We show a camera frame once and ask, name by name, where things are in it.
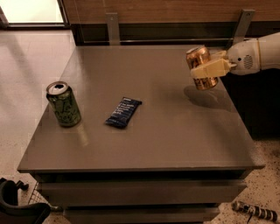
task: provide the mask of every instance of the table drawer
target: table drawer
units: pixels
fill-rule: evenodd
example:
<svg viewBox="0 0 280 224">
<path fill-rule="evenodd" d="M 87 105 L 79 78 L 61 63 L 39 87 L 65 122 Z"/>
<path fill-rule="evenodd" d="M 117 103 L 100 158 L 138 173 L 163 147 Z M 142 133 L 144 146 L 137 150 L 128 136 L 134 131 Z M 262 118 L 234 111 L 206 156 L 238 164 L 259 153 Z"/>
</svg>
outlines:
<svg viewBox="0 0 280 224">
<path fill-rule="evenodd" d="M 43 183 L 38 191 L 53 206 L 88 207 L 230 202 L 245 187 L 242 180 L 108 181 Z"/>
<path fill-rule="evenodd" d="M 65 210 L 72 224 L 102 223 L 202 223 L 219 214 L 217 207 L 152 208 L 152 209 L 85 209 Z"/>
</svg>

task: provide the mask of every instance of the black chair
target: black chair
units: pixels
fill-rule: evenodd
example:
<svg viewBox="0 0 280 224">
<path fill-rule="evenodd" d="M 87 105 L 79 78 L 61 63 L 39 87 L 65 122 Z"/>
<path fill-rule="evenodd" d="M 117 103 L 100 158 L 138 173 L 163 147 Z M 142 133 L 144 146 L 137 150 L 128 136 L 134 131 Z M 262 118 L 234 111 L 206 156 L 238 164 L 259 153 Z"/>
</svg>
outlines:
<svg viewBox="0 0 280 224">
<path fill-rule="evenodd" d="M 18 205 L 18 189 L 27 190 L 28 185 L 18 181 L 0 179 L 0 223 L 1 224 L 41 224 L 50 214 L 46 203 L 27 206 Z"/>
</svg>

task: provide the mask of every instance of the dark blue packet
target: dark blue packet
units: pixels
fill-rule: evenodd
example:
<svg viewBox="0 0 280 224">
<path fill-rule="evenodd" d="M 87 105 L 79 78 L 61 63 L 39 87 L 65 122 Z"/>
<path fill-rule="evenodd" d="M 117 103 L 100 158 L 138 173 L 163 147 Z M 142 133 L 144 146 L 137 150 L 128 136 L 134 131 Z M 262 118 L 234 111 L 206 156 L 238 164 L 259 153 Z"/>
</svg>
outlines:
<svg viewBox="0 0 280 224">
<path fill-rule="evenodd" d="M 136 111 L 137 107 L 141 104 L 141 101 L 123 97 L 122 101 L 105 123 L 119 129 L 124 129 L 129 124 L 130 118 Z"/>
</svg>

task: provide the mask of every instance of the terrazzo floor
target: terrazzo floor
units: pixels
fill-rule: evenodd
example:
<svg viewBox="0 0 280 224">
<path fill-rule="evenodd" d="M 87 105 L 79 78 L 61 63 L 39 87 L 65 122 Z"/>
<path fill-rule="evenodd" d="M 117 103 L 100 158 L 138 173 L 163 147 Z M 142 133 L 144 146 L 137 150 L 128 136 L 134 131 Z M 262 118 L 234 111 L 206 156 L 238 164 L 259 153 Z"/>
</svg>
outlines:
<svg viewBox="0 0 280 224">
<path fill-rule="evenodd" d="M 18 163 L 46 107 L 46 86 L 60 78 L 74 48 L 70 31 L 0 31 L 0 177 L 30 184 L 27 192 L 19 191 L 20 205 L 29 202 L 36 182 L 17 172 Z M 248 188 L 236 200 L 280 215 L 280 138 L 254 142 L 266 167 L 246 177 Z M 245 224 L 248 218 L 225 203 L 220 214 L 205 224 Z M 69 222 L 56 212 L 44 223 Z M 250 223 L 272 222 L 253 217 Z"/>
</svg>

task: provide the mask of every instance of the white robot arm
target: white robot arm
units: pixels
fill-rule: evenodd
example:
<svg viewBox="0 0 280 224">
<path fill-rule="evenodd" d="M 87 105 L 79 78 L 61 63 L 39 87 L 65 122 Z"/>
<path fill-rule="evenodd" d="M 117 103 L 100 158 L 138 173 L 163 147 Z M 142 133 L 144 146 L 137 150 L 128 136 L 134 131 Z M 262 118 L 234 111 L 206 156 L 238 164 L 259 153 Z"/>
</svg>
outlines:
<svg viewBox="0 0 280 224">
<path fill-rule="evenodd" d="M 194 79 L 232 74 L 254 74 L 269 68 L 280 69 L 280 32 L 252 38 L 233 45 L 228 51 L 217 52 L 211 59 L 191 69 Z"/>
</svg>

